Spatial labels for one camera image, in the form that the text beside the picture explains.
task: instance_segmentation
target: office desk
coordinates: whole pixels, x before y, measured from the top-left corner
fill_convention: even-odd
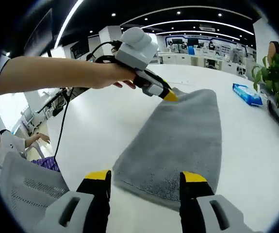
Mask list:
[[[208,88],[217,95],[222,127],[222,162],[217,194],[243,214],[253,230],[264,231],[279,214],[279,126],[265,107],[251,107],[232,91],[233,83],[253,83],[222,71],[178,65],[149,65],[184,92]],[[69,104],[56,160],[70,190],[96,170],[112,169],[155,107],[158,97],[140,89],[91,89]],[[48,120],[56,148],[63,112]],[[179,233],[178,212],[112,185],[108,233]]]

